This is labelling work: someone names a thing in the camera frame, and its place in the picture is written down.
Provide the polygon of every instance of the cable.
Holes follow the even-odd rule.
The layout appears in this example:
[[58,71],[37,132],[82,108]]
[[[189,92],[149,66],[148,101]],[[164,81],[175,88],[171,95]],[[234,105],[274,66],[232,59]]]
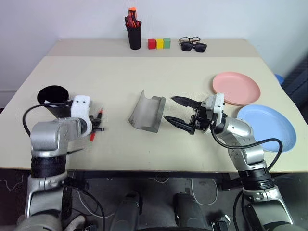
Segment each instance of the cable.
[[[86,206],[86,204],[82,201],[80,192],[77,191],[77,193],[78,193],[78,196],[79,196],[79,199],[80,199],[81,204],[84,206],[84,208],[85,208],[92,216],[95,216],[95,217],[97,217],[97,218],[103,218],[102,216],[99,216],[99,215],[93,213],[93,212]],[[112,213],[112,214],[110,214],[110,215],[108,215],[108,216],[105,216],[105,219],[110,218],[110,217],[112,217],[113,215],[114,215],[114,213]]]
[[68,105],[68,102],[64,102],[64,103],[43,103],[43,104],[38,104],[38,105],[35,105],[33,107],[30,107],[28,110],[25,111],[25,113],[23,114],[23,125],[24,125],[24,128],[25,128],[25,131],[26,133],[28,134],[28,136],[30,137],[31,135],[31,132],[27,126],[27,123],[26,123],[26,116],[27,114],[34,108],[37,108],[37,107],[46,107],[46,106],[51,106],[51,105],[54,105],[54,106],[57,106],[57,105]]
[[[72,172],[72,178],[75,178],[74,176],[75,176],[75,171]],[[96,208],[95,208],[95,210],[94,210],[93,213],[96,213],[97,209],[98,209],[98,205],[96,204]]]
[[237,195],[236,195],[236,198],[234,200],[234,203],[233,203],[233,212],[232,212],[232,216],[233,216],[233,223],[234,223],[234,226],[235,226],[235,230],[236,231],[239,231],[239,227],[237,225],[237,222],[236,222],[236,206],[237,206],[237,202],[239,201],[241,195],[243,194],[243,191],[241,190]]
[[164,183],[166,183],[168,180],[169,180],[169,178],[167,178],[166,180],[164,180],[164,181],[159,181],[159,180],[157,180],[156,178],[153,178],[157,183],[160,183],[160,184],[164,184]]
[[245,195],[244,194],[242,194],[241,209],[242,209],[242,214],[243,214],[244,220],[245,220],[246,224],[248,224],[248,220],[247,220],[245,210],[244,210],[245,209]]
[[12,189],[9,188],[7,180],[0,180],[0,181],[4,181],[5,185],[6,185],[6,188],[9,190],[9,192],[11,192],[11,191],[13,191],[17,187],[17,185],[22,184],[24,182],[24,176],[21,175],[21,182],[18,182],[17,184],[15,184]]
[[268,170],[270,170],[274,164],[277,162],[277,160],[279,159],[281,153],[282,153],[282,149],[283,149],[283,144],[281,142],[281,140],[279,139],[276,139],[276,138],[270,138],[270,139],[266,139],[266,140],[262,140],[262,141],[258,141],[258,142],[255,142],[255,143],[252,143],[252,144],[248,144],[248,145],[244,145],[244,146],[229,146],[229,145],[226,145],[224,143],[222,143],[218,137],[216,136],[215,132],[214,132],[214,129],[211,128],[211,133],[212,133],[212,136],[214,138],[214,140],[221,146],[225,147],[225,148],[228,148],[228,149],[245,149],[245,148],[252,148],[252,147],[255,147],[255,146],[258,146],[260,144],[263,144],[263,143],[267,143],[267,142],[271,142],[271,141],[275,141],[279,144],[279,150],[274,158],[274,160],[271,162],[271,164],[269,165],[268,167]]
[[72,210],[74,210],[74,211],[78,212],[78,213],[79,213],[79,214],[81,214],[81,215],[84,215],[85,217],[90,217],[90,216],[92,216],[92,214],[86,214],[86,213],[83,213],[83,212],[81,212],[80,210],[75,209],[75,208],[72,208]]
[[218,197],[218,188],[217,188],[217,184],[216,184],[216,182],[214,181],[214,179],[212,179],[212,180],[213,180],[213,182],[215,183],[215,186],[216,186],[216,196],[215,196],[214,201],[211,202],[211,203],[209,203],[209,204],[202,204],[202,203],[200,203],[200,202],[197,200],[197,198],[196,198],[196,196],[195,196],[195,194],[194,194],[194,191],[193,191],[193,180],[191,181],[191,183],[192,183],[192,195],[193,195],[195,201],[196,201],[199,205],[208,206],[208,205],[212,205],[212,204],[214,204],[214,203],[216,202],[217,197]]
[[105,214],[104,214],[104,210],[103,210],[103,207],[101,205],[101,203],[91,194],[89,193],[87,190],[85,189],[77,189],[77,192],[78,192],[78,195],[79,195],[79,198],[80,197],[80,193],[79,191],[82,191],[85,195],[89,196],[93,201],[95,201],[95,203],[98,205],[98,207],[100,208],[101,210],[101,213],[102,213],[102,225],[103,225],[103,228],[102,228],[102,231],[105,231]]

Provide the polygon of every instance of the colored block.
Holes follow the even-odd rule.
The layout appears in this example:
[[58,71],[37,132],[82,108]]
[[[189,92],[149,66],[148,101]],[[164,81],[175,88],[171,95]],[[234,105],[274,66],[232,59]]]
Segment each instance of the colored block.
[[156,40],[155,40],[154,38],[149,38],[149,39],[148,39],[148,48],[149,48],[150,50],[156,48]]
[[170,48],[171,39],[170,38],[164,38],[164,49]]
[[156,38],[156,49],[163,49],[164,48],[164,40],[161,38]]

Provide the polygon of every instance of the small red object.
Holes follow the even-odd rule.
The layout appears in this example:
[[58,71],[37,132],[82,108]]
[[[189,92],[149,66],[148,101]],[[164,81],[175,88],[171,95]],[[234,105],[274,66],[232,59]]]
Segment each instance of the small red object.
[[91,135],[90,135],[90,141],[91,141],[91,142],[94,141],[95,133],[96,133],[96,132],[92,132]]
[[156,49],[156,40],[154,38],[148,39],[148,48],[149,50]]

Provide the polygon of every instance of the gray curved plastic piece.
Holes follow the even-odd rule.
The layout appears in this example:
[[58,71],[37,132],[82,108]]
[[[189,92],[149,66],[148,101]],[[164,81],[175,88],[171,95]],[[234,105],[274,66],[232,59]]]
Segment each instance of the gray curved plastic piece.
[[128,121],[134,128],[157,133],[165,103],[165,97],[153,96],[151,99],[146,98],[143,90]]

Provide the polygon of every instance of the gray carpet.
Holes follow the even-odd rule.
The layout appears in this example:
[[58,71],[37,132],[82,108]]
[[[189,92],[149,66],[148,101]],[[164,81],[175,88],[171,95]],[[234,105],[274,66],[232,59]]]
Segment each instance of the gray carpet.
[[[10,188],[20,182],[22,175],[24,176],[23,183],[19,184],[12,192],[7,190],[3,181],[0,182],[0,230],[2,230],[1,226],[3,225],[15,224],[17,218],[24,213],[26,177],[28,174],[28,171],[0,169],[1,178],[8,180]],[[158,183],[154,179],[145,178],[89,179],[88,182],[90,184],[89,192],[101,202],[106,216],[116,211],[117,206],[128,192],[139,191],[143,196],[143,213],[139,221],[140,229],[175,226],[172,197],[179,192],[192,192],[190,178],[170,178],[164,184]],[[295,224],[308,229],[308,174],[282,175],[275,178],[275,183],[280,188]],[[216,188],[211,179],[194,179],[193,185],[195,195],[201,203],[207,204],[215,199]],[[211,221],[216,213],[227,214],[232,219],[232,206],[238,191],[219,191],[218,199],[213,205],[201,207],[205,219],[208,222]],[[94,202],[86,196],[83,196],[83,198],[92,209],[95,209]],[[80,203],[75,190],[73,190],[73,208],[88,214],[88,211]],[[78,214],[78,212],[73,211],[72,216],[64,224],[67,224]],[[109,230],[112,218],[110,216],[106,219],[106,230]],[[89,224],[97,224],[98,230],[101,229],[102,221],[100,218],[88,216],[87,220]],[[237,220],[240,230],[245,230],[240,206],[237,209]],[[229,226],[229,230],[235,230],[233,223]]]
[[[308,184],[307,174],[284,175],[276,179],[276,184],[280,187],[284,200],[293,216],[295,224],[308,229]],[[102,203],[106,216],[115,213],[117,206],[132,191],[139,191],[143,196],[143,213],[139,220],[139,229],[157,226],[175,226],[174,212],[172,207],[172,197],[179,192],[191,193],[191,179],[170,178],[166,183],[161,184],[154,179],[130,179],[117,178],[91,179],[89,191]],[[208,204],[215,199],[216,187],[211,179],[193,179],[195,196],[202,204]],[[216,213],[227,214],[232,220],[232,207],[236,194],[239,190],[219,191],[217,201],[210,206],[201,206],[203,215],[208,222]],[[95,203],[91,199],[83,196],[84,201],[95,209]],[[88,213],[76,194],[73,192],[73,208],[84,213]],[[78,215],[73,211],[71,218]],[[109,230],[112,216],[106,219],[106,230]],[[95,223],[101,227],[100,218],[87,217],[89,223]],[[237,221],[240,230],[247,230],[240,210],[240,203],[237,207]],[[235,230],[233,222],[229,230]]]

